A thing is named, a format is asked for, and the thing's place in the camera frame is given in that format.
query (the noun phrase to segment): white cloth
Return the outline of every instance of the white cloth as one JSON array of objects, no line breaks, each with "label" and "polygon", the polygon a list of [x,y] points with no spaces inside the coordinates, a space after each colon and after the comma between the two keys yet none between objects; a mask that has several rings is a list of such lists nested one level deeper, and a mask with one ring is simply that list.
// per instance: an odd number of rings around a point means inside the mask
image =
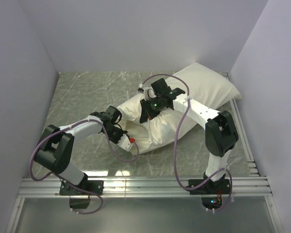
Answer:
[{"label": "white cloth", "polygon": [[[231,99],[242,98],[230,81],[199,63],[193,63],[175,73],[174,76],[182,79],[189,86],[190,98],[212,109],[217,109]],[[184,84],[177,79],[169,77],[166,82],[171,89],[179,87],[187,93]],[[140,124],[140,100],[143,98],[143,94],[137,94],[117,108],[123,114],[120,125],[128,131],[130,137],[136,140],[140,153],[174,142],[177,126],[183,116],[181,112],[166,109],[161,111],[156,118]],[[186,117],[178,138],[182,138],[196,124],[195,121]],[[136,148],[133,147],[130,152],[136,154]]]}]

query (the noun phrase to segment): gray wall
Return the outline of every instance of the gray wall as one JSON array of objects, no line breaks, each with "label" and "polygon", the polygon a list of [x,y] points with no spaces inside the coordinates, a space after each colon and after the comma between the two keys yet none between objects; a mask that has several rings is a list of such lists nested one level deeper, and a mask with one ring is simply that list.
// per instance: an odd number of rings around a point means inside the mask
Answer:
[{"label": "gray wall", "polygon": [[291,0],[270,0],[231,73],[254,158],[291,233]]},{"label": "gray wall", "polygon": [[0,0],[0,233],[39,139],[57,72],[20,4]]},{"label": "gray wall", "polygon": [[231,71],[267,0],[19,0],[58,71]]}]

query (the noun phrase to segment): marble tabletop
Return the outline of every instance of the marble tabletop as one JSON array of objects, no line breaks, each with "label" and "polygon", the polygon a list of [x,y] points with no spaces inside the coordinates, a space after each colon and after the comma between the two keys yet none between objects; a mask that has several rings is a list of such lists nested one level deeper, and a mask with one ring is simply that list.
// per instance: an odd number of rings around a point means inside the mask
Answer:
[{"label": "marble tabletop", "polygon": [[[104,111],[109,105],[117,107],[137,93],[138,85],[155,73],[161,72],[68,72],[60,73],[45,125],[68,125]],[[230,103],[219,111],[232,112]],[[196,125],[178,142],[177,168],[179,175],[202,176],[209,152],[205,146],[205,131]],[[113,149],[124,158],[132,155],[113,144]],[[95,134],[74,144],[71,161],[90,176],[173,176],[173,144],[141,154],[133,163],[123,163],[113,157],[105,135]],[[234,176],[248,176],[250,170],[241,141],[228,159],[227,168]],[[34,164],[34,173],[40,177],[47,171]]]}]

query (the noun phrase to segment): purple cable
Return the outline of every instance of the purple cable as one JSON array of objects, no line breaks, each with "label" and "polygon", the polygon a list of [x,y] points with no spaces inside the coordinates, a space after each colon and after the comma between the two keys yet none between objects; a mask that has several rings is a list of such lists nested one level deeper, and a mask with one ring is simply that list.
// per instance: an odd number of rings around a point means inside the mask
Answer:
[{"label": "purple cable", "polygon": [[[178,175],[178,171],[177,171],[177,143],[178,143],[178,136],[179,136],[179,131],[180,131],[180,128],[181,128],[181,125],[191,107],[191,102],[189,101],[189,93],[190,93],[190,89],[188,87],[188,85],[180,78],[176,77],[176,76],[173,76],[173,75],[170,75],[170,74],[155,74],[155,75],[152,75],[150,77],[148,77],[146,80],[144,80],[142,82],[142,84],[145,84],[146,81],[148,81],[149,79],[155,77],[155,76],[169,76],[169,77],[173,77],[179,81],[181,81],[187,88],[187,92],[188,92],[188,107],[187,109],[185,110],[179,124],[178,124],[178,127],[177,127],[177,130],[176,130],[176,136],[175,136],[175,142],[174,142],[174,173],[175,173],[175,177],[176,177],[176,180],[178,182],[178,184],[180,185],[180,187],[182,187],[183,189],[187,190],[187,191],[192,191],[192,190],[196,190],[198,188],[200,188],[201,186],[203,186],[205,183],[207,183],[214,175],[216,175],[217,173],[221,172],[221,171],[224,171],[225,169],[224,168],[221,168],[219,170],[217,170],[215,173],[211,174],[207,179],[205,179],[202,183],[200,183],[199,185],[195,186],[195,187],[186,187],[184,186],[182,183],[181,183],[181,180],[179,178],[179,175]],[[230,193],[229,193],[229,196],[227,198],[227,202],[229,201],[230,197],[231,197],[231,194],[232,194],[232,188],[233,188],[233,185],[232,185],[232,176],[231,176],[231,173],[226,169],[226,171],[228,172],[229,176],[230,176]],[[225,203],[220,207],[218,208],[217,210],[220,210],[222,209],[223,207],[225,206]]]},{"label": "purple cable", "polygon": [[[102,124],[100,121],[98,121],[98,120],[94,120],[94,119],[90,119],[90,120],[81,120],[81,121],[79,121],[79,122],[73,124],[71,127],[67,127],[67,128],[65,128],[65,129],[62,129],[62,130],[59,130],[59,131],[57,131],[57,132],[55,132],[55,133],[50,134],[49,136],[47,136],[46,138],[44,138],[44,139],[43,139],[43,140],[42,140],[42,141],[41,141],[41,142],[36,146],[36,148],[34,149],[32,155],[31,155],[31,157],[30,157],[29,166],[28,166],[28,167],[29,167],[29,176],[30,176],[30,178],[33,179],[34,181],[42,181],[42,180],[44,180],[46,177],[48,177],[48,176],[52,173],[52,172],[49,172],[48,174],[46,174],[46,175],[43,176],[42,178],[36,178],[36,177],[34,176],[33,172],[32,172],[32,167],[33,167],[34,157],[35,157],[35,155],[37,154],[37,152],[38,152],[38,150],[40,149],[40,147],[43,145],[43,143],[45,143],[45,142],[46,142],[47,140],[49,140],[50,138],[52,138],[52,137],[54,137],[54,136],[56,136],[56,135],[58,135],[58,134],[60,134],[60,133],[62,133],[62,132],[68,131],[69,129],[75,128],[75,127],[77,127],[78,125],[81,125],[81,124],[83,124],[83,123],[85,123],[85,122],[88,122],[88,121],[96,122],[96,123],[98,123],[99,125],[101,125],[102,130],[104,131],[104,133],[105,133],[105,135],[106,135],[106,139],[107,139],[108,145],[109,145],[109,147],[110,147],[110,150],[111,150],[111,152],[113,153],[113,155],[114,155],[118,160],[129,163],[129,162],[136,161],[136,160],[138,159],[138,157],[139,157],[139,147],[138,147],[138,145],[137,145],[136,142],[133,142],[133,144],[134,144],[134,145],[136,146],[136,148],[137,148],[137,155],[136,155],[133,159],[131,159],[131,160],[124,160],[124,159],[120,158],[120,157],[119,157],[119,156],[114,152],[114,150],[112,149],[112,147],[111,147],[111,143],[110,143],[110,140],[109,140],[109,138],[107,137],[107,135],[108,135],[108,134],[107,134],[107,130],[106,130],[106,128],[103,126],[103,124]],[[63,177],[61,177],[61,176],[59,176],[59,175],[56,175],[56,174],[55,174],[55,176],[57,176],[58,178],[60,178],[60,179],[62,179],[62,180],[65,180]],[[69,181],[67,181],[67,183],[68,183],[69,186],[72,187],[73,189],[78,190],[78,191],[83,192],[83,193],[86,193],[86,194],[88,194],[88,195],[96,196],[96,197],[98,197],[98,198],[101,200],[101,204],[100,204],[100,206],[99,206],[97,209],[93,210],[93,211],[90,211],[90,212],[79,212],[79,211],[76,211],[76,210],[73,209],[73,210],[72,210],[73,212],[76,212],[76,213],[81,214],[81,215],[89,215],[89,214],[93,214],[93,213],[95,213],[95,212],[97,212],[98,210],[101,209],[101,207],[102,207],[102,205],[103,205],[103,199],[102,199],[102,197],[101,197],[100,195],[98,195],[98,194],[96,194],[96,193],[93,193],[93,192],[90,192],[90,191],[86,191],[86,190],[80,189],[80,188],[76,187],[75,185],[73,185],[72,183],[70,183]]]}]

